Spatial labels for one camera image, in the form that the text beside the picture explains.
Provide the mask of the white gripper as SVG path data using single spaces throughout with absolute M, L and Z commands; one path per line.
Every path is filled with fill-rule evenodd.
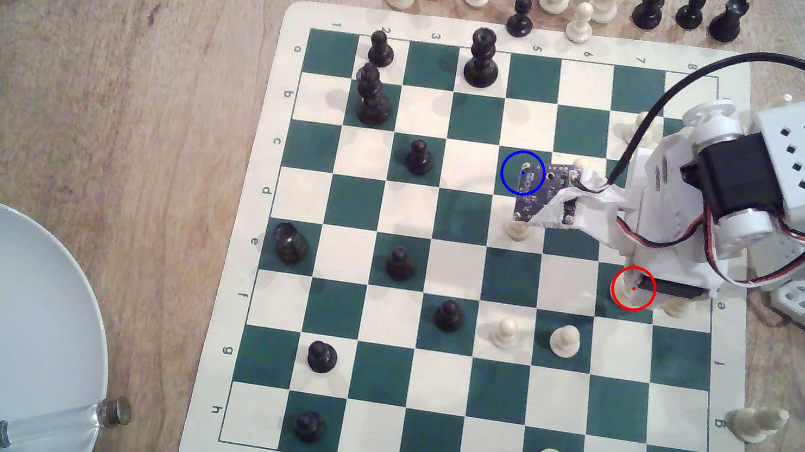
M 693 162 L 690 134 L 664 137 L 652 151 L 639 148 L 628 165 L 625 190 L 630 198 L 625 220 L 644 239 L 666 243 L 666 248 L 635 244 L 628 262 L 628 290 L 659 296 L 713 299 L 725 285 L 707 263 L 703 228 L 684 242 L 676 242 L 704 211 L 702 192 L 687 184 L 681 167 Z

